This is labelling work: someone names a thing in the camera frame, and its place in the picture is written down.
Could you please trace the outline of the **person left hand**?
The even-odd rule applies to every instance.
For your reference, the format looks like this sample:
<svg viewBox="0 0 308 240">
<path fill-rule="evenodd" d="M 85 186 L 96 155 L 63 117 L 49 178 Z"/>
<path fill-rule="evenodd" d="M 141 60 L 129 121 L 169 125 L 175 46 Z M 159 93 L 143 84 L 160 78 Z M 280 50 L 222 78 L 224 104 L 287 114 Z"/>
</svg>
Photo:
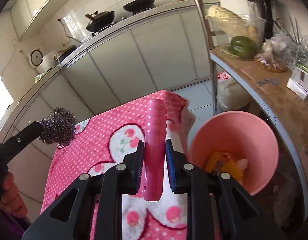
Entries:
<svg viewBox="0 0 308 240">
<path fill-rule="evenodd" d="M 0 197 L 0 209 L 17 218 L 24 218 L 28 209 L 14 183 L 14 175 L 8 172 L 1 182 L 3 194 Z"/>
</svg>

